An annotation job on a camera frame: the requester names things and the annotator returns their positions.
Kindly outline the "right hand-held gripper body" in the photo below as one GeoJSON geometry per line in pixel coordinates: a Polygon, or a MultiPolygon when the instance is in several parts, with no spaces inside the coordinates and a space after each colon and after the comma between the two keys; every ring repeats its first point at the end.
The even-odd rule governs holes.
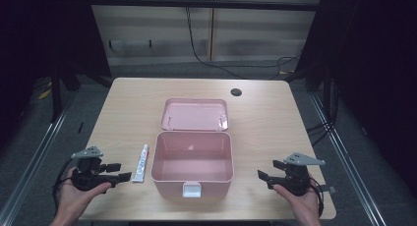
{"type": "Polygon", "coordinates": [[[270,184],[270,190],[273,189],[274,185],[280,185],[297,197],[303,196],[310,188],[310,175],[307,166],[322,166],[326,164],[324,160],[299,152],[292,153],[281,162],[286,164],[286,169],[282,170],[285,173],[285,176],[269,176],[268,182],[270,184]]]}

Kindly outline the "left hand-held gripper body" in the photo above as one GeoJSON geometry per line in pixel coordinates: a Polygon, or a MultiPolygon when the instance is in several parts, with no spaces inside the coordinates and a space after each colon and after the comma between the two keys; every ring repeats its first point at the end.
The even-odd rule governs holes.
{"type": "Polygon", "coordinates": [[[103,152],[96,146],[88,147],[74,153],[71,158],[77,160],[76,169],[73,171],[71,181],[80,191],[86,192],[94,189],[102,183],[110,183],[114,187],[114,180],[109,175],[102,175],[107,168],[101,163],[103,152]]]}

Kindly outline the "white toothpaste tube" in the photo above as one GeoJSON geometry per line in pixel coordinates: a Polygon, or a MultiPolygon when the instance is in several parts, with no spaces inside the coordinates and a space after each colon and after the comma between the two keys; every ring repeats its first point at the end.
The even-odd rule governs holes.
{"type": "Polygon", "coordinates": [[[145,144],[140,154],[135,176],[132,179],[133,183],[142,183],[145,180],[145,171],[147,166],[147,157],[149,153],[149,146],[145,144]]]}

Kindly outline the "pink plastic storage box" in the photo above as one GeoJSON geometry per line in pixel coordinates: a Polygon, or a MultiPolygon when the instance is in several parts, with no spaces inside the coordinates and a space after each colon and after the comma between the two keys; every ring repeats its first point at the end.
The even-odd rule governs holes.
{"type": "Polygon", "coordinates": [[[165,198],[223,198],[234,177],[229,116],[222,99],[165,101],[151,177],[165,198]]]}

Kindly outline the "person's left hand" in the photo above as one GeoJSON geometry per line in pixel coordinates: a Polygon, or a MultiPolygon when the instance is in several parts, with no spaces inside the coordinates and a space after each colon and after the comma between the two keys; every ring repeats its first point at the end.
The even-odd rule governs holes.
{"type": "Polygon", "coordinates": [[[62,184],[58,210],[50,226],[78,226],[79,218],[91,201],[111,188],[111,184],[105,182],[89,191],[80,191],[71,181],[72,172],[73,169],[68,171],[68,179],[62,184]]]}

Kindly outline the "person's right hand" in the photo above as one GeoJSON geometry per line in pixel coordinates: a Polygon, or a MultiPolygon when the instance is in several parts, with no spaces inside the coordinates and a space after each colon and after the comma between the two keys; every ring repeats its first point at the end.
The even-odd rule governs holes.
{"type": "Polygon", "coordinates": [[[299,226],[322,226],[319,216],[319,198],[310,188],[303,196],[297,197],[280,185],[273,189],[290,205],[299,226]]]}

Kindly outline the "black metal stand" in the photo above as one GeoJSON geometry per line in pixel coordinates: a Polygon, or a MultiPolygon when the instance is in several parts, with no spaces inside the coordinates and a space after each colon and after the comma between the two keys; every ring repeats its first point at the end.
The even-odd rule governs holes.
{"type": "Polygon", "coordinates": [[[54,123],[62,112],[61,76],[60,70],[56,64],[54,64],[51,69],[51,91],[53,102],[51,122],[54,123]]]}

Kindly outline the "yellow floor tape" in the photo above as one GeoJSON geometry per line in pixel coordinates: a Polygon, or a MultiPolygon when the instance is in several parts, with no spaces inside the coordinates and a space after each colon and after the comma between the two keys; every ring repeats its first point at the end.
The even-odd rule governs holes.
{"type": "Polygon", "coordinates": [[[48,96],[48,94],[51,92],[52,90],[52,83],[49,83],[44,90],[42,91],[42,93],[39,95],[39,99],[44,99],[48,96]]]}

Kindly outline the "dark curtain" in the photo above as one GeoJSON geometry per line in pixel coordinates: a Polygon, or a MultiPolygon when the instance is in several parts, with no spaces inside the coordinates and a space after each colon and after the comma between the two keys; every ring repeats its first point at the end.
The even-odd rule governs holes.
{"type": "Polygon", "coordinates": [[[0,0],[0,150],[15,135],[34,82],[111,75],[87,0],[0,0]]]}
{"type": "Polygon", "coordinates": [[[417,0],[320,0],[296,72],[334,79],[417,198],[417,0]]]}

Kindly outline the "metal floor rail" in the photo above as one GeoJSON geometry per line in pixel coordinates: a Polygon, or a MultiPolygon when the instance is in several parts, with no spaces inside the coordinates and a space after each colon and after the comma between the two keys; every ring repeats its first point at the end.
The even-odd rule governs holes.
{"type": "Polygon", "coordinates": [[[318,113],[322,123],[325,126],[328,138],[336,154],[338,155],[340,162],[345,169],[347,177],[352,184],[352,187],[359,201],[361,202],[371,224],[373,226],[387,226],[387,223],[384,220],[379,207],[377,206],[369,189],[366,187],[362,177],[360,176],[336,128],[330,123],[329,119],[325,115],[324,105],[320,98],[316,94],[313,94],[311,95],[311,100],[316,109],[316,112],[318,113]]]}
{"type": "Polygon", "coordinates": [[[41,164],[43,163],[47,153],[53,145],[56,136],[61,130],[61,127],[68,114],[68,110],[74,103],[75,97],[76,95],[74,93],[69,96],[69,99],[62,108],[62,111],[49,125],[44,137],[37,147],[36,152],[34,153],[34,156],[29,162],[28,167],[23,173],[23,176],[20,178],[17,187],[15,187],[11,195],[8,197],[4,207],[0,211],[0,226],[12,226],[16,215],[18,214],[19,209],[21,208],[21,205],[30,190],[37,171],[41,167],[41,164]]]}

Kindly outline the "black horizontal frame bar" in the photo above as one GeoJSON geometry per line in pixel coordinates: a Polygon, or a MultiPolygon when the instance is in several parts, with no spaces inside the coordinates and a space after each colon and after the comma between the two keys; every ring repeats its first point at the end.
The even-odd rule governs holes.
{"type": "Polygon", "coordinates": [[[319,4],[230,0],[89,0],[89,3],[91,5],[104,6],[185,7],[303,12],[316,12],[321,8],[319,4]]]}

